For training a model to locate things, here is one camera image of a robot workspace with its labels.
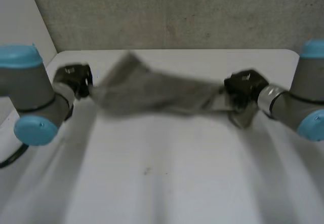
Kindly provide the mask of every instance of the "blue joint cap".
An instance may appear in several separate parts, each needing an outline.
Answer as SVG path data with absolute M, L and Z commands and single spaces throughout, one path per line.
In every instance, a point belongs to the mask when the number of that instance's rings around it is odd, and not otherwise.
M 309 40 L 302 48 L 301 58 L 324 58 L 324 39 Z
M 304 118 L 297 132 L 311 141 L 324 140 L 324 109 L 314 111 Z
M 46 145 L 52 141 L 58 128 L 48 119 L 35 116 L 22 116 L 15 124 L 16 137 L 27 145 Z
M 0 68 L 33 68 L 42 63 L 42 57 L 35 46 L 0 46 Z

